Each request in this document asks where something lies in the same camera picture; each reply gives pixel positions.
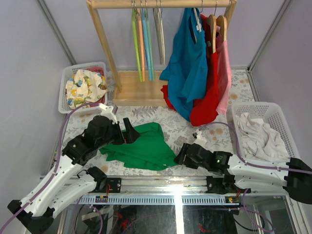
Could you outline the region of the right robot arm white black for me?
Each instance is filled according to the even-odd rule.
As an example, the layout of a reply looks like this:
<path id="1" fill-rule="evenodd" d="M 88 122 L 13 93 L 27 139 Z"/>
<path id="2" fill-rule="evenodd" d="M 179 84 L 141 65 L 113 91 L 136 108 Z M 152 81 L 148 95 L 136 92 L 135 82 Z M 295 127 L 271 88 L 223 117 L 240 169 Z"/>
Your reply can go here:
<path id="1" fill-rule="evenodd" d="M 281 163 L 255 163 L 229 152 L 211 152 L 198 144 L 185 143 L 174 162 L 213 173 L 207 177 L 207 192 L 211 194 L 284 190 L 295 201 L 312 202 L 312 170 L 299 158 Z"/>

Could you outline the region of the green t shirt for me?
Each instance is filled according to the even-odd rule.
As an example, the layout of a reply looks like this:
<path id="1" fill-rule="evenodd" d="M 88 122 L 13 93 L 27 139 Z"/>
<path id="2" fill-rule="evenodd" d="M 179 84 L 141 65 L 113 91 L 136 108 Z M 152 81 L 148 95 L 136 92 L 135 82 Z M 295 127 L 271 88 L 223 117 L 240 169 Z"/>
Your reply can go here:
<path id="1" fill-rule="evenodd" d="M 107 161 L 117 160 L 126 168 L 162 171 L 177 164 L 173 150 L 165 142 L 159 123 L 150 122 L 135 127 L 140 137 L 131 144 L 109 144 L 99 151 L 107 155 Z"/>

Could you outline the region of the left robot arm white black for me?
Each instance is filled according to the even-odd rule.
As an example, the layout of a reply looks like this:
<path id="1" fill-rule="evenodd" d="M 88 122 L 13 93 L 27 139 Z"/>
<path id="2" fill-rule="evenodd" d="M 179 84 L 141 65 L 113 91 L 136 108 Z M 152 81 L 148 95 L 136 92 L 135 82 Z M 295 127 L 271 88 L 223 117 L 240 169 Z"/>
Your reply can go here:
<path id="1" fill-rule="evenodd" d="M 82 171 L 85 164 L 96 156 L 99 148 L 108 144 L 134 143 L 139 137 L 128 118 L 125 130 L 109 117 L 95 116 L 82 134 L 68 142 L 54 167 L 39 185 L 22 200 L 12 200 L 7 208 L 32 234 L 42 234 L 54 219 L 75 200 L 89 192 L 108 189 L 107 176 L 98 167 L 86 173 L 65 189 L 62 187 L 73 175 Z"/>

